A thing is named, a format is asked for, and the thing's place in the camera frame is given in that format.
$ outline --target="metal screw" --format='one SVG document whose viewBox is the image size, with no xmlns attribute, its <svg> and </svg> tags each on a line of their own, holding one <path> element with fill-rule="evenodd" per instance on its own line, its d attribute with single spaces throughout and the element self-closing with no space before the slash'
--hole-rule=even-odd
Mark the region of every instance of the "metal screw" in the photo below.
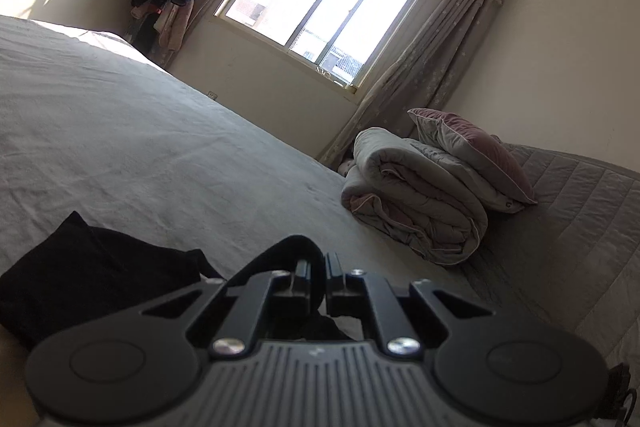
<svg viewBox="0 0 640 427">
<path fill-rule="evenodd" d="M 239 355 L 244 351 L 245 346 L 240 339 L 218 339 L 212 347 L 219 355 Z"/>
<path fill-rule="evenodd" d="M 389 341 L 386 348 L 395 355 L 412 355 L 420 349 L 420 342 L 410 337 L 399 337 Z"/>
</svg>

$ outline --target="folded comforter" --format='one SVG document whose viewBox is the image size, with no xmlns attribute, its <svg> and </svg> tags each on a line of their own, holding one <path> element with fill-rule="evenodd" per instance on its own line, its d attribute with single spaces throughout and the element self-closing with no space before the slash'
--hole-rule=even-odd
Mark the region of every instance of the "folded comforter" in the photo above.
<svg viewBox="0 0 640 427">
<path fill-rule="evenodd" d="M 473 169 L 379 127 L 358 135 L 354 160 L 342 204 L 358 219 L 437 264 L 460 263 L 476 250 L 487 216 L 478 197 L 457 177 L 466 174 L 468 184 L 481 185 Z"/>
</svg>

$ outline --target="window sill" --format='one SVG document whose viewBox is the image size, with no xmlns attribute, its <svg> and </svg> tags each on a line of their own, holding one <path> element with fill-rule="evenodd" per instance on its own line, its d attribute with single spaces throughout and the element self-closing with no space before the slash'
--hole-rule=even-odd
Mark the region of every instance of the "window sill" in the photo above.
<svg viewBox="0 0 640 427">
<path fill-rule="evenodd" d="M 303 57 L 299 57 L 295 53 L 287 53 L 277 42 L 272 41 L 271 39 L 261 35 L 251 28 L 247 28 L 243 24 L 236 22 L 233 19 L 220 15 L 211 15 L 208 21 L 214 24 L 222 24 L 237 35 L 240 35 L 245 39 L 249 39 L 251 42 L 254 42 L 255 44 L 258 44 L 269 50 L 276 51 L 283 60 L 286 60 L 289 64 L 300 68 L 303 73 L 313 78 L 316 82 L 320 82 L 323 86 L 326 86 L 329 89 L 335 91 L 337 94 L 340 94 L 343 98 L 349 100 L 354 105 L 357 105 L 357 103 L 359 102 L 362 95 L 359 89 L 355 88 L 356 91 L 351 92 L 349 87 L 342 87 L 331 79 L 325 77 L 323 74 L 319 73 L 316 70 L 315 64 L 312 64 Z"/>
</svg>

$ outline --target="gray bedsheet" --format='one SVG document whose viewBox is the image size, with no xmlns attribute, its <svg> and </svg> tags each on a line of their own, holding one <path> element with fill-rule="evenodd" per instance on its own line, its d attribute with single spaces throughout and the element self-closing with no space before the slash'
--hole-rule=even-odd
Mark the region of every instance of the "gray bedsheet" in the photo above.
<svg viewBox="0 0 640 427">
<path fill-rule="evenodd" d="M 491 213 L 484 240 L 461 270 L 481 298 L 574 331 L 609 366 L 629 363 L 638 387 L 640 174 L 507 147 L 539 203 L 512 216 Z"/>
<path fill-rule="evenodd" d="M 354 220 L 336 172 L 114 35 L 0 17 L 0 121 L 0 273 L 77 210 L 156 245 L 202 248 L 225 276 L 302 233 L 346 268 L 468 289 Z"/>
</svg>

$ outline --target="window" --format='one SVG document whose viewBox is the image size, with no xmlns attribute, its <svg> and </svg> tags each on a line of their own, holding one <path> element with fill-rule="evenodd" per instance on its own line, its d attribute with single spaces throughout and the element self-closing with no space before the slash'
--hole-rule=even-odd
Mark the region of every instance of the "window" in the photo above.
<svg viewBox="0 0 640 427">
<path fill-rule="evenodd" d="M 223 13 L 308 60 L 335 82 L 351 86 L 410 1 L 230 0 Z"/>
</svg>

